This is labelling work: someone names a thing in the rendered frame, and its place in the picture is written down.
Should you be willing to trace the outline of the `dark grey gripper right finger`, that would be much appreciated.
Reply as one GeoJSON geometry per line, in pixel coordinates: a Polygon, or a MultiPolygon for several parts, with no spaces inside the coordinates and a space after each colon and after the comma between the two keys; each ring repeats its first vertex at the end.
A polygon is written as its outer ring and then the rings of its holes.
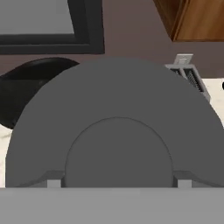
{"type": "Polygon", "coordinates": [[[221,185],[198,178],[190,171],[175,171],[173,173],[173,187],[190,187],[190,188],[220,188],[221,185]]]}

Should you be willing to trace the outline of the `black framed window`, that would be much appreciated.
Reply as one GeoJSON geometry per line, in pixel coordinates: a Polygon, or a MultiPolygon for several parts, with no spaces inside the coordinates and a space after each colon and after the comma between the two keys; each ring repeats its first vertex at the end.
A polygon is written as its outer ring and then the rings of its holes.
{"type": "Polygon", "coordinates": [[[0,55],[104,52],[102,0],[0,0],[0,55]]]}

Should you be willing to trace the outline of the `black round appliance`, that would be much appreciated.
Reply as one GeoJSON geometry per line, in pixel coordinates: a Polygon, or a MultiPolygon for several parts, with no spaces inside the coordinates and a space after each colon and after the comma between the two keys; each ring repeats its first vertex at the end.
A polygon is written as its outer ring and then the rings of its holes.
{"type": "Polygon", "coordinates": [[[48,81],[78,65],[60,57],[35,59],[0,75],[0,124],[13,130],[31,98],[48,81]]]}

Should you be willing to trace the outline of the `silver toaster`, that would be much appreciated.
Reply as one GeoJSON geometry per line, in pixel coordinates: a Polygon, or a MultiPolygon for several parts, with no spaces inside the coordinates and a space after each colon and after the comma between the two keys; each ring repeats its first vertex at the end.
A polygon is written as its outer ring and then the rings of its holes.
{"type": "Polygon", "coordinates": [[[194,64],[191,63],[192,53],[178,53],[172,64],[165,64],[165,66],[173,71],[175,74],[187,79],[195,88],[197,88],[210,102],[211,96],[200,77],[200,74],[194,64]]]}

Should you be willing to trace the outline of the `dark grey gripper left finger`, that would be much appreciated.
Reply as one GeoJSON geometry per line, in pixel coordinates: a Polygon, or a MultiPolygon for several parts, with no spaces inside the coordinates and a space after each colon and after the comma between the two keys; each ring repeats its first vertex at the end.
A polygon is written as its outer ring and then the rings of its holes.
{"type": "Polygon", "coordinates": [[[19,180],[14,187],[18,188],[47,188],[51,181],[61,182],[65,173],[63,171],[44,171],[42,174],[32,174],[28,178],[19,180]]]}

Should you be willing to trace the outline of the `wooden wall cupboard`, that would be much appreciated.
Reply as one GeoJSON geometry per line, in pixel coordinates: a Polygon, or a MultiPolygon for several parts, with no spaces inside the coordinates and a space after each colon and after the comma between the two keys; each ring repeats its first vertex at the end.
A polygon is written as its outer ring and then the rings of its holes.
{"type": "Polygon", "coordinates": [[[153,0],[173,42],[224,42],[224,0],[153,0]]]}

